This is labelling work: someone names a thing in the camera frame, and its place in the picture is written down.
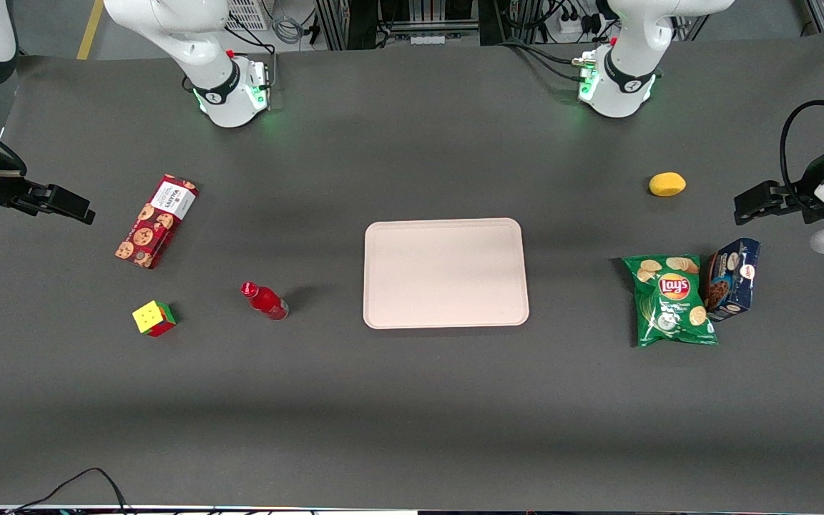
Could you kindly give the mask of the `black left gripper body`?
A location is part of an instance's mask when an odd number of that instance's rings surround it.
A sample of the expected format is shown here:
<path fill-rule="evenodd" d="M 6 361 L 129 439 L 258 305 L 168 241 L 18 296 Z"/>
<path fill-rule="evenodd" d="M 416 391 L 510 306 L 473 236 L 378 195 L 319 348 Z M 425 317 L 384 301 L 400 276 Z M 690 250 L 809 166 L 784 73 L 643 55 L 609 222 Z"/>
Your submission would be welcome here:
<path fill-rule="evenodd" d="M 824 220 L 824 201 L 820 201 L 815 192 L 821 185 L 824 185 L 824 154 L 812 160 L 794 184 L 804 220 Z"/>

